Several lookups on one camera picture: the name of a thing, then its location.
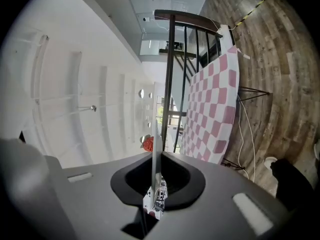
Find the white ceiling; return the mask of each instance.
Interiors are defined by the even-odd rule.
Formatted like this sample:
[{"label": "white ceiling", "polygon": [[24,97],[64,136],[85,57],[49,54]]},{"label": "white ceiling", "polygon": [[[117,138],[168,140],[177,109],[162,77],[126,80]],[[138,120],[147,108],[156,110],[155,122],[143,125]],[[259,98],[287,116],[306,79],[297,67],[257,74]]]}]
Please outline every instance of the white ceiling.
[{"label": "white ceiling", "polygon": [[142,153],[139,139],[152,132],[154,85],[101,12],[83,0],[33,0],[1,51],[1,72],[22,87],[7,100],[22,107],[0,111],[2,120],[21,122],[1,136],[23,131],[64,168]]},{"label": "white ceiling", "polygon": [[131,0],[138,22],[143,33],[167,34],[169,29],[168,20],[155,21],[156,9],[174,10],[198,15],[206,0]]},{"label": "white ceiling", "polygon": [[142,30],[130,0],[95,0],[139,55]]}]

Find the yellow black caution tape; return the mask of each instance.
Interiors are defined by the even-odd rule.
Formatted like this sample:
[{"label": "yellow black caution tape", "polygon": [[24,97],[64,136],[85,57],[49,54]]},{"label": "yellow black caution tape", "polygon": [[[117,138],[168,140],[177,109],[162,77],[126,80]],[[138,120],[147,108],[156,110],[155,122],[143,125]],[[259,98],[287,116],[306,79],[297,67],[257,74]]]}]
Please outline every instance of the yellow black caution tape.
[{"label": "yellow black caution tape", "polygon": [[244,16],[243,19],[240,20],[240,21],[234,26],[233,29],[235,29],[236,27],[238,27],[239,25],[241,25],[241,23],[244,22],[245,19],[248,18],[248,16],[249,16],[250,14],[252,14],[252,13],[255,11],[255,9],[257,9],[257,8],[259,7],[259,5],[261,5],[264,1],[266,1],[266,0],[261,0],[260,2],[258,2],[258,4],[257,4],[246,16]]}]

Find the black railing bar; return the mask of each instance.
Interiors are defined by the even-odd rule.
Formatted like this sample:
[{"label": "black railing bar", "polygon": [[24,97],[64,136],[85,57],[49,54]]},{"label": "black railing bar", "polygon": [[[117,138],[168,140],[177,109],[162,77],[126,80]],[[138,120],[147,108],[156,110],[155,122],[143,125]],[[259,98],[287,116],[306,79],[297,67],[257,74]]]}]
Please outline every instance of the black railing bar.
[{"label": "black railing bar", "polygon": [[[170,101],[169,111],[170,110],[174,110],[174,98],[172,98],[172,97],[171,97],[171,101]],[[171,118],[172,118],[172,116],[169,115],[169,125],[171,125]]]},{"label": "black railing bar", "polygon": [[[182,66],[182,64],[181,64],[180,60],[178,59],[178,57],[177,57],[176,55],[174,55],[174,57],[175,57],[175,60],[176,60],[176,61],[178,62],[178,64],[180,65],[181,70],[184,71],[184,67]],[[190,78],[188,77],[188,75],[186,76],[186,78],[188,79],[189,84],[190,84]]]},{"label": "black railing bar", "polygon": [[172,73],[174,68],[174,52],[175,52],[175,15],[170,15],[169,22],[169,42],[168,42],[168,56],[166,64],[166,76],[165,76],[165,89],[164,89],[164,102],[163,102],[163,115],[162,115],[162,150],[166,147],[167,129],[168,129],[168,111],[171,99],[171,87],[172,87]]},{"label": "black railing bar", "polygon": [[209,45],[208,32],[205,32],[205,38],[206,38],[206,61],[207,61],[207,65],[209,65],[209,63],[210,63],[210,45]]},{"label": "black railing bar", "polygon": [[261,93],[259,90],[244,90],[239,88],[239,92]]},{"label": "black railing bar", "polygon": [[[185,59],[184,59],[184,57],[182,55],[180,55],[180,58],[181,58],[181,60],[185,61]],[[188,72],[190,74],[190,77],[192,78],[193,75],[192,75],[192,72],[191,72],[190,67],[188,66],[188,64],[186,65],[186,69],[188,70]]]},{"label": "black railing bar", "polygon": [[[159,49],[159,55],[160,54],[168,54],[168,49]],[[174,54],[175,55],[184,55],[184,52],[183,51],[180,51],[180,50],[174,50]],[[191,52],[188,52],[187,55],[191,58],[195,58],[196,55],[191,53]]]},{"label": "black railing bar", "polygon": [[243,102],[243,101],[251,100],[251,99],[258,98],[258,97],[261,97],[261,96],[264,96],[264,95],[269,95],[269,93],[267,92],[267,93],[260,94],[260,95],[257,95],[257,96],[244,98],[244,99],[239,99],[239,100],[237,100],[237,102]]},{"label": "black railing bar", "polygon": [[[180,112],[182,112],[183,107],[184,107],[186,75],[187,75],[187,27],[185,26],[184,27],[183,82],[182,82],[182,95],[181,95],[181,103],[180,103]],[[181,116],[179,116],[178,125],[177,125],[177,129],[176,129],[176,136],[175,136],[173,153],[176,152],[176,147],[177,147],[178,137],[179,137],[180,124],[181,124]]]},{"label": "black railing bar", "polygon": [[193,68],[194,73],[197,73],[197,72],[196,72],[196,69],[195,69],[195,66],[193,65],[193,63],[192,63],[191,60],[189,59],[189,56],[187,56],[186,58],[187,58],[188,62],[191,64],[191,67]]},{"label": "black railing bar", "polygon": [[[210,50],[209,50],[209,55],[211,55],[211,57],[213,56],[213,57],[215,57],[215,55],[217,55],[217,57],[219,57],[219,55],[218,55],[218,53],[216,53],[216,52],[219,52],[219,50],[217,50],[217,42],[215,41],[215,42],[213,42],[213,44],[212,44],[212,46],[210,47]],[[206,51],[206,52],[204,52],[203,54],[200,54],[200,58],[201,58],[201,60],[200,61],[202,61],[203,63],[205,63],[205,61],[204,61],[204,57],[207,57],[208,56],[208,51]]]},{"label": "black railing bar", "polygon": [[245,86],[239,86],[239,88],[248,89],[248,90],[254,90],[254,91],[258,91],[258,92],[260,92],[260,93],[266,93],[266,94],[269,93],[269,92],[267,92],[267,91],[265,91],[265,90],[259,90],[259,89],[255,89],[255,88],[245,87]]},{"label": "black railing bar", "polygon": [[219,38],[223,37],[223,35],[219,34],[218,32],[214,32],[211,29],[208,29],[208,28],[205,28],[205,27],[202,27],[202,26],[192,25],[192,24],[183,23],[183,22],[179,22],[179,21],[177,21],[175,23],[175,25],[179,26],[179,27],[187,27],[187,28],[190,28],[190,29],[199,30],[199,31],[202,31],[202,32],[208,32],[209,34],[211,34],[213,36],[217,36]]},{"label": "black railing bar", "polygon": [[195,41],[196,41],[196,72],[199,72],[199,37],[198,37],[198,30],[195,30]]},{"label": "black railing bar", "polygon": [[168,115],[169,119],[172,119],[172,118],[177,119],[178,117],[175,117],[175,116],[179,116],[179,115],[178,114],[177,115],[176,114]]},{"label": "black railing bar", "polygon": [[218,48],[218,42],[219,42],[219,37],[215,37],[215,48],[216,48],[216,54],[218,54],[218,57],[220,56],[219,55],[219,48]]},{"label": "black railing bar", "polygon": [[238,170],[242,170],[242,167],[240,167],[239,165],[233,165],[231,163],[225,163],[225,162],[222,162],[221,164],[225,167],[234,167],[234,168],[237,168]]},{"label": "black railing bar", "polygon": [[218,40],[217,40],[217,45],[218,45],[218,55],[220,56],[221,55],[221,43],[220,43],[220,38],[217,37]]},{"label": "black railing bar", "polygon": [[232,32],[231,27],[229,25],[228,25],[228,29],[229,29],[229,33],[230,33],[230,36],[231,36],[232,45],[234,46],[236,44],[234,33]]},{"label": "black railing bar", "polygon": [[234,162],[231,162],[230,160],[228,160],[228,159],[226,159],[226,158],[223,158],[223,160],[226,160],[227,162],[229,162],[229,163],[231,163],[231,164],[233,164],[233,165],[235,165],[235,166],[237,166],[237,167],[240,168],[240,165],[238,165],[238,164],[236,164],[236,163],[234,163]]},{"label": "black railing bar", "polygon": [[169,111],[168,111],[168,115],[169,115],[169,116],[182,116],[182,117],[186,117],[186,116],[187,116],[187,112],[180,112],[180,111],[169,110]]}]

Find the wooden handrail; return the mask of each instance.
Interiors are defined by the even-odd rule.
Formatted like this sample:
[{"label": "wooden handrail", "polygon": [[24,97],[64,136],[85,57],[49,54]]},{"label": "wooden handrail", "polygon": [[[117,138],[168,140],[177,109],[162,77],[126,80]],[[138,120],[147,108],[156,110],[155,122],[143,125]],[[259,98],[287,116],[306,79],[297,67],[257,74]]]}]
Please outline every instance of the wooden handrail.
[{"label": "wooden handrail", "polygon": [[177,10],[156,9],[154,11],[155,20],[170,20],[170,15],[175,16],[176,22],[191,24],[191,25],[194,25],[195,27],[204,28],[209,31],[212,31],[215,34],[220,28],[219,22],[197,15],[197,14],[184,12],[184,11],[177,11]]}]

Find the white cable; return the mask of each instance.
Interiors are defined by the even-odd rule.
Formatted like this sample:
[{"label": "white cable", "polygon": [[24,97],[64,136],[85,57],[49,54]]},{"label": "white cable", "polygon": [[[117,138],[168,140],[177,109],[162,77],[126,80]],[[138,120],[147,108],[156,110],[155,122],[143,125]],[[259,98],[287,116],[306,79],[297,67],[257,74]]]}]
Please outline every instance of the white cable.
[{"label": "white cable", "polygon": [[[242,147],[243,147],[245,141],[244,141],[244,137],[243,137],[243,135],[242,135],[241,127],[240,127],[240,119],[241,119],[241,106],[239,107],[239,121],[238,121],[238,124],[239,124],[239,129],[240,129],[242,144],[241,144],[240,151],[239,151],[239,155],[238,155],[238,164],[239,164],[240,167],[242,167],[242,165],[240,164],[239,159],[240,159],[241,150],[242,150]],[[247,171],[246,171],[245,169],[242,169],[242,170],[245,172],[248,180],[250,180]]]},{"label": "white cable", "polygon": [[[159,17],[159,16],[156,16],[156,17],[157,17],[157,18],[164,19],[164,20],[168,20],[167,18],[163,18],[163,17]],[[160,25],[158,24],[158,22],[156,22],[155,19],[152,18],[151,20],[154,21],[155,24],[156,24],[159,28],[164,29],[164,30],[166,30],[167,32],[170,30],[170,28],[166,29],[164,26],[160,26]]]},{"label": "white cable", "polygon": [[215,27],[216,27],[216,29],[217,29],[217,31],[216,31],[216,32],[218,32],[218,31],[219,31],[219,29],[221,29],[221,26],[220,26],[220,27],[217,27],[216,23],[215,23],[212,19],[210,19],[210,18],[207,18],[207,19],[209,19],[210,21],[212,21],[212,23],[214,24],[214,26],[215,26]]},{"label": "white cable", "polygon": [[233,31],[237,26],[235,25],[234,28],[228,28],[229,30]]},{"label": "white cable", "polygon": [[253,181],[252,182],[254,183],[255,179],[256,179],[256,150],[255,150],[254,135],[253,135],[252,130],[251,130],[251,126],[250,126],[250,122],[249,122],[249,118],[248,118],[248,115],[247,115],[247,111],[246,111],[245,105],[243,104],[243,102],[241,100],[240,100],[240,103],[243,106],[244,113],[245,113],[246,119],[248,121],[249,129],[250,129],[250,132],[251,132],[251,140],[252,140],[252,145],[253,145],[253,161],[254,161],[254,164],[253,164],[254,173],[253,173]]}]

